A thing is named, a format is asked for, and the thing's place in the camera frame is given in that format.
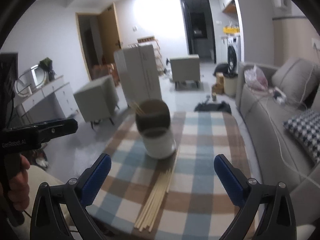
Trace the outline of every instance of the plaid tablecloth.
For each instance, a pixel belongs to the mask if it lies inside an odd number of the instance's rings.
[[[133,225],[159,173],[173,166],[174,155],[161,161],[147,156],[133,115],[119,127],[104,151],[112,158],[112,168],[87,210],[111,230],[133,238],[218,240],[238,209],[214,172],[214,157],[223,153],[250,177],[236,120],[219,112],[175,112],[171,119],[180,153],[170,191],[151,233],[139,232]]]

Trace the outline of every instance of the chopstick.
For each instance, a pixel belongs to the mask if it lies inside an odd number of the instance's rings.
[[[179,148],[177,149],[177,152],[176,152],[176,157],[174,159],[174,164],[173,164],[172,172],[171,172],[171,175],[170,175],[169,183],[168,183],[168,186],[167,186],[167,189],[166,189],[166,193],[169,193],[169,188],[170,188],[171,180],[172,180],[172,177],[173,177],[173,174],[174,174],[174,170],[175,170],[176,165],[177,165],[179,152],[180,152],[180,146],[179,146]]]
[[[148,231],[151,232],[171,177],[171,169],[167,170],[165,173],[160,173],[146,204],[134,224],[134,227],[140,232],[147,227],[149,227]]]
[[[136,102],[132,102],[130,107],[135,110],[138,115],[144,115],[145,112],[140,108],[140,106]]]

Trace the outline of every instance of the cushion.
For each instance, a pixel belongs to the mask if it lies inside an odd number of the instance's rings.
[[[320,113],[309,109],[283,122],[284,127],[303,145],[311,159],[320,161]]]
[[[311,109],[320,113],[320,86],[318,87]]]
[[[318,66],[302,58],[290,58],[272,76],[272,84],[284,92],[289,100],[304,101],[319,84],[316,71]],[[302,98],[307,80],[306,92]]]

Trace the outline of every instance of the black and white pillow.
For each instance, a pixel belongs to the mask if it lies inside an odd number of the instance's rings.
[[[284,127],[307,149],[311,159],[320,161],[320,113],[309,109],[283,122]]]

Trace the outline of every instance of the finger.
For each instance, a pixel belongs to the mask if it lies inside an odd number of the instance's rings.
[[[28,198],[29,196],[29,187],[25,187],[22,190],[10,190],[8,192],[8,197],[12,202],[21,202]]]
[[[22,202],[14,203],[13,206],[18,211],[24,211],[29,206],[29,203],[30,203],[30,199],[28,198]]]
[[[21,166],[23,169],[25,170],[28,170],[30,168],[30,163],[28,161],[28,159],[23,156],[23,155],[20,155],[21,156]]]
[[[28,185],[28,173],[26,170],[20,171],[15,177],[9,180],[11,190],[20,190]]]

